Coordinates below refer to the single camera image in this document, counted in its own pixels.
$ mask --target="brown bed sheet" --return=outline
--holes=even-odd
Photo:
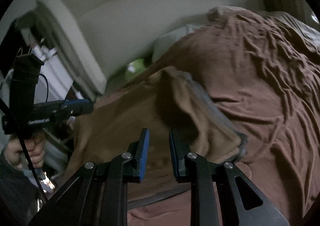
[[[237,162],[236,166],[251,179],[250,168],[241,162]],[[139,207],[128,211],[129,226],[190,226],[191,212],[191,191],[179,194],[167,200],[150,204],[148,206]],[[218,213],[220,225],[222,218]]]
[[[242,162],[252,181],[299,225],[320,190],[320,53],[273,17],[243,10],[212,21],[176,42],[131,85],[170,65],[191,73],[248,135]]]
[[[221,163],[241,153],[240,136],[222,121],[222,113],[216,115],[219,110],[211,108],[207,93],[190,74],[174,67],[106,99],[108,104],[101,106],[99,101],[91,114],[77,119],[75,150],[65,179],[85,162],[101,164],[126,152],[129,144],[139,139],[142,128],[150,130],[147,170],[142,184],[128,184],[128,201],[156,198],[156,194],[172,189],[176,189],[174,194],[185,191],[187,186],[178,185],[173,176],[170,129],[177,129],[180,140],[208,161]]]

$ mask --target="white pillow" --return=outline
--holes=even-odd
[[[189,33],[193,33],[196,29],[200,29],[205,26],[205,23],[190,23],[179,29],[171,31],[158,38],[153,48],[152,62],[156,62],[169,48],[180,40],[182,37]]]

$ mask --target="human hand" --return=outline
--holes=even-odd
[[[33,166],[35,168],[41,168],[44,162],[44,133],[35,133],[32,135],[31,139],[27,139],[24,142]],[[17,170],[22,170],[22,162],[20,158],[21,152],[23,151],[19,139],[15,135],[11,135],[8,145],[4,151],[4,156],[7,162]]]

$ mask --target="green object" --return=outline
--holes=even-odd
[[[125,79],[126,81],[135,78],[137,75],[141,74],[147,68],[144,65],[144,60],[142,58],[134,60],[127,66],[127,70],[125,71]]]

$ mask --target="person's arm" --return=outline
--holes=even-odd
[[[38,133],[25,143],[34,167],[42,167],[44,135]],[[21,152],[19,140],[11,136],[0,154],[0,195],[16,220],[21,225],[27,225],[34,215],[30,212],[30,207],[36,199],[38,189],[23,175]]]

